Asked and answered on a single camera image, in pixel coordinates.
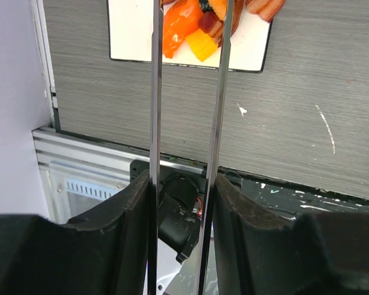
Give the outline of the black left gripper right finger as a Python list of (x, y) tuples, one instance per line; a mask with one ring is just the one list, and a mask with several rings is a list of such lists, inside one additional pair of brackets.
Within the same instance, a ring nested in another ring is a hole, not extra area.
[(306, 213), (291, 221), (216, 177), (220, 294), (369, 294), (369, 213)]

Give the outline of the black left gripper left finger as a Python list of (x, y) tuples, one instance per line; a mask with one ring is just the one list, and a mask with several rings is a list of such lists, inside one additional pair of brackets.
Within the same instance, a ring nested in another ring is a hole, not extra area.
[(141, 294), (148, 184), (143, 172), (65, 224), (0, 214), (0, 294)]

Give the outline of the metal serving tongs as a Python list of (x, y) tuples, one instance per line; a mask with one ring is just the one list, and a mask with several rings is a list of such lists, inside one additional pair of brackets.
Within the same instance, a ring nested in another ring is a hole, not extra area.
[[(224, 99), (226, 94), (227, 76), (229, 72), (229, 60), (231, 53), (231, 29), (234, 14), (234, 1), (228, 1), (226, 16), (224, 19), (223, 40), (220, 53), (220, 63), (217, 70), (207, 75), (207, 78), (216, 76), (216, 102), (213, 112), (212, 129), (210, 139), (205, 139), (205, 133), (197, 135), (191, 147), (185, 144), (178, 151), (169, 149), (169, 154), (184, 159), (207, 163), (205, 197), (203, 202), (202, 218), (200, 221), (199, 246), (200, 253), (197, 257), (194, 277), (194, 294), (205, 293), (205, 279), (207, 276), (208, 254), (212, 230), (213, 206), (216, 197), (216, 176), (218, 173), (218, 161), (220, 154), (221, 133), (223, 126)], [(157, 293), (157, 238), (158, 238), (158, 212), (159, 212), (159, 177), (161, 158), (161, 95), (162, 72), (168, 70), (173, 74), (174, 82), (184, 82), (189, 85), (195, 82), (195, 89), (202, 89), (201, 75), (205, 68), (192, 66), (169, 66), (162, 62), (162, 28), (163, 8), (161, 1), (153, 3), (153, 33), (151, 50), (151, 121), (150, 121), (150, 153), (149, 153), (149, 238), (148, 238), (148, 294)]]

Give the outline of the white square plate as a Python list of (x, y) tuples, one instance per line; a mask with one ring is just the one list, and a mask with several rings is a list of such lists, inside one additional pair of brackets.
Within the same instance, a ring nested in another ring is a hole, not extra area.
[[(112, 60), (150, 63), (153, 34), (153, 1), (108, 1), (109, 55)], [(242, 12), (239, 26), (231, 37), (229, 69), (260, 73), (264, 68), (272, 24), (259, 16)], [(187, 43), (165, 65), (195, 68), (219, 67), (220, 51), (199, 61)]]

